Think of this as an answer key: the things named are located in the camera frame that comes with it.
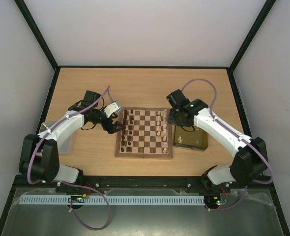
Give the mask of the wooden folding chess board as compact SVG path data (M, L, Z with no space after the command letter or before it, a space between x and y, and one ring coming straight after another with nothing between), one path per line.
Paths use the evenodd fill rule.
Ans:
M127 110L127 118L124 117L124 110ZM139 159L172 159L173 141L172 126L168 123L168 115L164 113L167 108L123 108L118 121L126 126L125 130L119 131L116 138L116 158L139 158ZM125 145L121 135L125 136Z

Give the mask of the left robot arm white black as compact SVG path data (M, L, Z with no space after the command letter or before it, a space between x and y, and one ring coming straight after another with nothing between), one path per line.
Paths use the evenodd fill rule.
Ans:
M43 132L25 136L19 172L26 175L30 184L51 181L75 183L80 170L60 163L61 145L88 122L100 124L109 134L124 130L125 125L114 121L120 110L121 106L117 102L102 110L92 106L72 105L59 121Z

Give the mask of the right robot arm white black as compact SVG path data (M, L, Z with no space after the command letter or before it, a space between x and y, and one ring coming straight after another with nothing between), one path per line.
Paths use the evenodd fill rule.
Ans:
M210 107L196 99L175 100L167 98L171 105L168 122L178 126L196 126L218 141L233 157L231 164L213 166L202 174L202 187L206 192L214 192L220 184L236 182L246 186L259 182L259 176L267 169L265 142L238 132L217 117Z

